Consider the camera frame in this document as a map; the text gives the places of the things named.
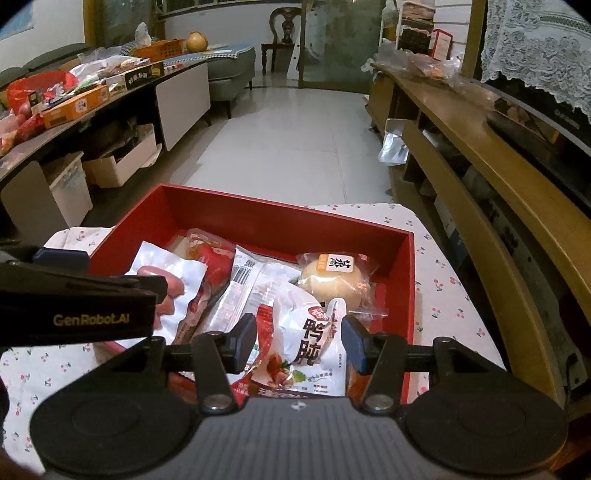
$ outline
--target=wooden chair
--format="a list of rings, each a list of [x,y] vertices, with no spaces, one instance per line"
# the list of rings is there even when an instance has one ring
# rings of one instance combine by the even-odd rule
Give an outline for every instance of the wooden chair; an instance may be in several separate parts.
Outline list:
[[[275,29],[275,19],[282,15],[285,20],[281,24],[283,29],[283,39],[281,42],[278,41],[277,30]],[[271,12],[269,17],[269,26],[273,32],[273,43],[261,43],[262,50],[262,74],[267,74],[267,50],[272,50],[271,54],[271,71],[275,71],[275,57],[277,56],[277,50],[291,50],[294,48],[294,41],[291,38],[291,34],[294,30],[293,19],[298,15],[301,16],[301,8],[299,7],[281,7],[276,8]]]

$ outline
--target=cherry-patterned tablecloth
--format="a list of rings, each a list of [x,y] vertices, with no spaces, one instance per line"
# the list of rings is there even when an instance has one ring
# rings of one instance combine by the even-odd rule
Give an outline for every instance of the cherry-patterned tablecloth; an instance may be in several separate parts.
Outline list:
[[[324,212],[389,225],[414,232],[415,331],[414,343],[431,345],[450,336],[497,365],[501,357],[482,319],[443,253],[417,216],[398,204],[322,205]],[[46,244],[52,248],[91,253],[109,233],[106,228],[73,228],[58,232]],[[36,472],[43,466],[29,437],[29,422],[37,405],[52,393],[98,366],[104,357],[92,344],[15,348],[4,353],[0,377],[10,396],[4,423],[4,448],[18,463]],[[411,374],[408,401],[427,391],[426,374]]]

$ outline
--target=white plastic bag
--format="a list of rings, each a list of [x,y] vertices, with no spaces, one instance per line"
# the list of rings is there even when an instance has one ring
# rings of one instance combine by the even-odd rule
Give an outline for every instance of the white plastic bag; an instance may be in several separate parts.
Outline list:
[[[388,167],[404,165],[408,160],[408,147],[402,140],[404,121],[388,119],[384,133],[384,144],[378,154],[378,160]]]
[[[162,328],[154,331],[155,336],[164,337],[166,344],[170,345],[177,334],[178,324],[187,316],[189,302],[197,295],[207,266],[197,260],[185,260],[168,250],[164,250],[148,242],[142,242],[127,275],[137,275],[141,267],[148,265],[172,273],[172,275],[178,277],[184,284],[183,293],[172,299],[174,313],[171,315],[163,314],[160,317]],[[119,340],[117,343],[129,348],[141,340],[143,338],[134,338],[130,340]]]
[[[269,354],[252,376],[255,394],[279,398],[343,396],[347,358],[340,329],[346,313],[343,299],[333,299],[325,314],[312,295],[290,283],[283,284],[273,305]]]
[[[149,47],[152,44],[152,38],[148,33],[148,25],[145,22],[140,23],[138,28],[135,29],[135,42],[138,47]]]

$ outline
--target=tile floor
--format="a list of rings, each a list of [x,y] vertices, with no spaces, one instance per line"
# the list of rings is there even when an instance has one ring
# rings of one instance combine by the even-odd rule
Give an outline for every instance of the tile floor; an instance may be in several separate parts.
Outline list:
[[[392,202],[368,127],[362,95],[254,89],[183,183],[296,205]]]
[[[120,189],[94,190],[85,226],[111,226],[152,186],[174,183],[291,203],[391,203],[378,136],[363,96],[330,90],[246,89],[227,120],[212,108],[153,167]]]

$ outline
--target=snack box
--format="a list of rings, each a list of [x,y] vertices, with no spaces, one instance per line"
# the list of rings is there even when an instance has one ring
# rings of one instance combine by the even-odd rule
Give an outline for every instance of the snack box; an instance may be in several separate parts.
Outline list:
[[[413,342],[414,238],[412,232],[309,208],[283,205],[228,193],[189,187],[158,185],[111,231],[90,258],[90,273],[124,275],[142,241],[172,249],[179,237],[200,228],[248,250],[269,257],[296,261],[305,252],[354,252],[379,265],[371,280],[376,299],[388,309],[382,330]],[[106,344],[113,351],[118,343]],[[402,402],[408,395],[406,374]],[[173,374],[169,387],[190,400],[195,385]]]
[[[106,79],[106,84],[109,88],[113,87],[114,93],[121,93],[141,87],[155,78],[163,77],[164,73],[164,62],[159,61],[113,75]]]
[[[99,85],[92,90],[88,90],[88,92],[76,95],[49,110],[45,110],[41,113],[41,118],[43,118],[46,128],[57,127],[81,117],[108,100],[109,88],[106,85]]]

